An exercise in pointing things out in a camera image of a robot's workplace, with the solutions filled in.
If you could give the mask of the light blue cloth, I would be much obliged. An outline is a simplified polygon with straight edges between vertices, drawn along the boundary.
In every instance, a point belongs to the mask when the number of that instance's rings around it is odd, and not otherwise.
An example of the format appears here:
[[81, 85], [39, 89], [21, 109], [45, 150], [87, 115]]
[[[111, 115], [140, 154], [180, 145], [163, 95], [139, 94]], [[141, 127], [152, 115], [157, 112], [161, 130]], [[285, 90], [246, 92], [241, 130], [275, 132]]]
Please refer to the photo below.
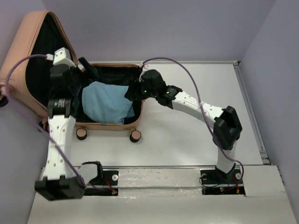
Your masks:
[[93, 82], [82, 91], [84, 114], [95, 122], [124, 124], [135, 115], [133, 102], [125, 98], [128, 86]]

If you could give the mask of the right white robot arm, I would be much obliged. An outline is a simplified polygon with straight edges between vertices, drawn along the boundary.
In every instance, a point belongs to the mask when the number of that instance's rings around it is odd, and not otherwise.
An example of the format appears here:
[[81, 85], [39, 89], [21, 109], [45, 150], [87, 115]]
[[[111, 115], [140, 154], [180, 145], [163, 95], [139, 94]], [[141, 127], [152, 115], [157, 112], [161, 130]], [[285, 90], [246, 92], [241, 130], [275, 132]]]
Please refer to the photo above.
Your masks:
[[139, 80], [131, 81], [125, 98], [130, 101], [154, 98], [162, 106], [184, 112], [204, 122], [212, 132], [213, 142], [218, 148], [215, 178], [221, 183], [232, 178], [235, 169], [235, 145], [242, 131], [235, 108], [221, 108], [200, 102], [182, 89], [167, 85], [157, 70], [143, 72]]

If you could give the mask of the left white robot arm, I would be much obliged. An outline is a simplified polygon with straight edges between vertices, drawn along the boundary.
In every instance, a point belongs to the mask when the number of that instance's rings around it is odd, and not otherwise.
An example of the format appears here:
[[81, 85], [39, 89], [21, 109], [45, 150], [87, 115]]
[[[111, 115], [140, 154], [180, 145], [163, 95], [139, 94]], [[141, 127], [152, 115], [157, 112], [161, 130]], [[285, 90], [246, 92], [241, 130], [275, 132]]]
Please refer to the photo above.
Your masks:
[[47, 162], [35, 190], [48, 201], [81, 199], [86, 183], [70, 162], [71, 139], [80, 105], [81, 70], [64, 56], [55, 56], [50, 69]]

